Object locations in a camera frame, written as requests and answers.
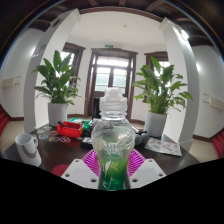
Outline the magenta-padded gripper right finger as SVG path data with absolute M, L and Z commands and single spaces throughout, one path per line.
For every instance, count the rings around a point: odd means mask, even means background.
M 127 175 L 131 189 L 146 186 L 166 176 L 154 159 L 146 159 L 135 149 L 128 161 Z

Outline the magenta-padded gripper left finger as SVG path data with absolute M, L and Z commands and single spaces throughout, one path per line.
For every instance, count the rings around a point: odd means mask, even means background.
M 82 159 L 74 159 L 62 178 L 84 188 L 97 189 L 99 186 L 100 165 L 94 150 Z

